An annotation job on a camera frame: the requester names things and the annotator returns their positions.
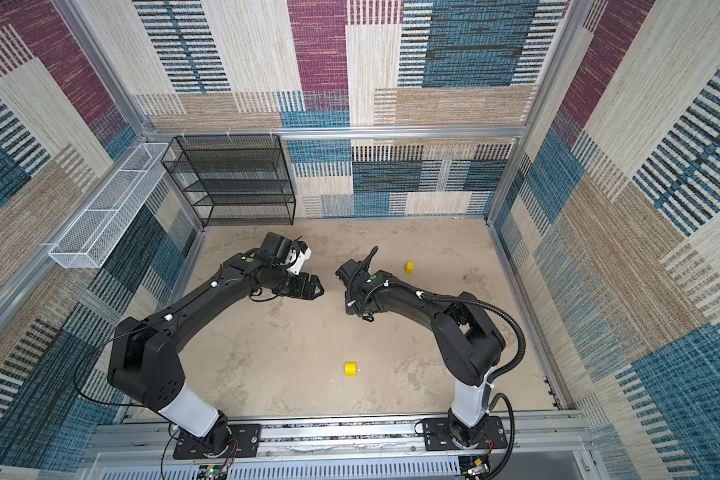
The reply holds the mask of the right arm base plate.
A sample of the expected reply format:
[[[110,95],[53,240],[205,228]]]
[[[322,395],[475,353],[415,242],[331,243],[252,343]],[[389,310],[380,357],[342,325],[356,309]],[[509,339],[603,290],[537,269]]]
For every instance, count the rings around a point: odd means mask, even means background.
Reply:
[[[492,415],[472,427],[454,416],[424,418],[416,422],[414,432],[424,439],[427,451],[505,449],[509,445],[501,418]]]

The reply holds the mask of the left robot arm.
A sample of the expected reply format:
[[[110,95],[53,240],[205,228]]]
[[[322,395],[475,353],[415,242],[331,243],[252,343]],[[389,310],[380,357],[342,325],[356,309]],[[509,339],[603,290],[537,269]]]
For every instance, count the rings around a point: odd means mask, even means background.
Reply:
[[[301,240],[268,233],[258,248],[224,261],[204,283],[143,320],[127,317],[116,327],[108,383],[176,425],[192,456],[217,458],[233,446],[227,416],[188,385],[179,354],[186,344],[234,303],[275,298],[311,301],[324,290],[303,272],[311,250]]]

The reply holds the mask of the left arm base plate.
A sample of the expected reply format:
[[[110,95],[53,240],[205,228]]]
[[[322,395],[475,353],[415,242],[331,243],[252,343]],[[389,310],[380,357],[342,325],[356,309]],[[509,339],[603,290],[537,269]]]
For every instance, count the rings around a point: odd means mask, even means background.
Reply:
[[[174,460],[231,460],[253,458],[259,448],[260,424],[228,424],[224,430],[196,437],[180,428]]]

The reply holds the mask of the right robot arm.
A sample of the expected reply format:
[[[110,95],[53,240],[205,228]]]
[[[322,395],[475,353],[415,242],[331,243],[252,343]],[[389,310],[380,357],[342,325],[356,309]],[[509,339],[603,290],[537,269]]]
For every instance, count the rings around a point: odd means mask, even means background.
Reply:
[[[473,447],[483,437],[490,375],[506,341],[477,299],[464,292],[438,296],[402,282],[388,272],[370,273],[356,260],[336,271],[345,287],[346,313],[371,322],[377,313],[395,313],[430,330],[443,363],[455,379],[448,411],[455,443]]]

